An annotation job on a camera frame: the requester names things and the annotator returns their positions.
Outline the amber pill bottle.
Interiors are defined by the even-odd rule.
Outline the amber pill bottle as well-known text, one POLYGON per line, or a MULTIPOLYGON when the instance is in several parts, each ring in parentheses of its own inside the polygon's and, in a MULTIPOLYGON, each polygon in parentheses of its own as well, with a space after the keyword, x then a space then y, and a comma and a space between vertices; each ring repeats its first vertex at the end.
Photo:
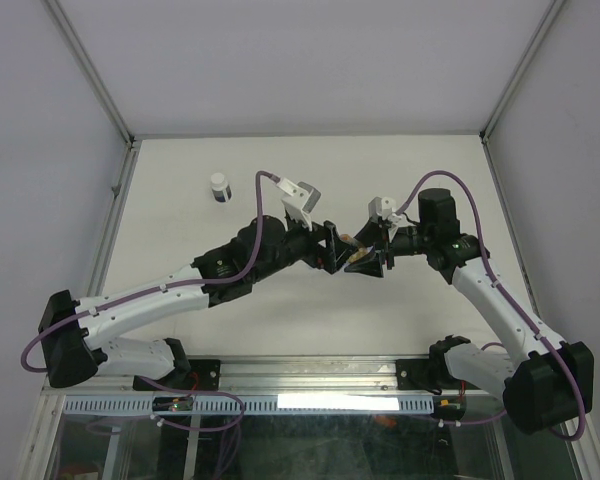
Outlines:
POLYGON ((371 247, 364 246, 362 242, 355 239, 354 237, 343 234, 340 239, 344 241, 348 246, 352 247, 354 251, 349 255, 346 260, 347 264, 352 264, 369 254, 372 250, 371 247))

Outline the white cap pill bottle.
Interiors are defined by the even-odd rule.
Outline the white cap pill bottle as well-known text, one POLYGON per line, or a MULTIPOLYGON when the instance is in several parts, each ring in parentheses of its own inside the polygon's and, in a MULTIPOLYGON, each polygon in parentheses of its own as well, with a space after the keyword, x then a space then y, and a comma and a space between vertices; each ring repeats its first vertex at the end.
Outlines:
POLYGON ((231 187, 227 177, 223 173, 216 172, 211 175, 210 187, 212 195, 217 202, 226 203, 231 200, 231 187))

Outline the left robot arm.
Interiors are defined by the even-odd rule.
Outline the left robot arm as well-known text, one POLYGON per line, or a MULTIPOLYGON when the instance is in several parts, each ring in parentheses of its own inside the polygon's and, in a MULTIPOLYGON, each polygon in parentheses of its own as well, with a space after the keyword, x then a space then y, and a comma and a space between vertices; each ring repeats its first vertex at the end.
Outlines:
POLYGON ((356 250, 355 240, 339 235, 329 221, 306 228, 266 216, 154 286, 81 300, 56 292, 38 327, 49 384, 67 388, 95 376, 134 376, 181 387, 190 373, 182 343, 129 339, 128 332, 234 301, 297 262, 334 274, 356 250))

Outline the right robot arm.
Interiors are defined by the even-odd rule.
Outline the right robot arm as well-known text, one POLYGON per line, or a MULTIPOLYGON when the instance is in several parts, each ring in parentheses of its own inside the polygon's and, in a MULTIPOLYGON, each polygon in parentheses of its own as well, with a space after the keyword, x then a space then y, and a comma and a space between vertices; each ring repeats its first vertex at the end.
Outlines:
POLYGON ((462 231, 449 190, 423 190, 417 205, 419 219, 411 223, 393 199, 371 200, 369 219, 355 236, 367 252, 350 261, 346 272, 382 277, 399 257, 425 256, 482 316, 503 351, 491 353, 448 335, 430 346, 426 370, 414 381, 434 393, 467 382, 497 398, 526 434, 571 419, 584 422, 593 403, 591 350, 567 342, 508 292, 479 237, 462 231))

